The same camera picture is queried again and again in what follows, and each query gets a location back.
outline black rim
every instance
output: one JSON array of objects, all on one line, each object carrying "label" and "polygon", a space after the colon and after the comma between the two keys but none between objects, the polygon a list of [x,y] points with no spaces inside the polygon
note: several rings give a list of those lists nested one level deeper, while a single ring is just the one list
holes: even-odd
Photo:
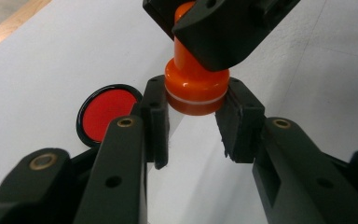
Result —
[{"label": "black rim", "polygon": [[80,110],[77,114],[76,119],[76,132],[79,136],[80,140],[88,147],[97,147],[101,144],[99,141],[92,140],[88,135],[86,135],[86,132],[83,128],[83,116],[84,112],[86,111],[89,104],[101,93],[111,90],[123,90],[129,92],[133,97],[135,97],[136,102],[142,101],[142,94],[133,88],[132,86],[125,85],[125,84],[115,84],[115,85],[109,85],[105,86],[103,88],[100,88],[99,90],[95,91],[87,100],[84,102],[84,104],[80,107]]}]

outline red circle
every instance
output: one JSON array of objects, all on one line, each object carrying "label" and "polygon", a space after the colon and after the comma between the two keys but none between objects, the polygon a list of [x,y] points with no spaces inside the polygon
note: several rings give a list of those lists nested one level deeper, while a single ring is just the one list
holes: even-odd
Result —
[{"label": "red circle", "polygon": [[129,115],[136,98],[128,91],[111,90],[97,95],[83,116],[83,130],[93,141],[102,142],[110,121]]}]

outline white surface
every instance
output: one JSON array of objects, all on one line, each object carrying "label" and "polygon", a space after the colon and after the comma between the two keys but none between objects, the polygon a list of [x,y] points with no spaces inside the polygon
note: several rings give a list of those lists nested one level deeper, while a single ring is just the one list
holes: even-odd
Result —
[{"label": "white surface", "polygon": [[[87,149],[75,119],[94,91],[144,91],[163,73],[172,42],[141,4],[52,1],[0,45],[0,181],[36,149]],[[358,149],[358,1],[302,0],[231,75],[323,151],[348,160]],[[149,173],[149,222],[267,223],[252,165],[224,158],[213,115],[172,117],[170,162]]]}]

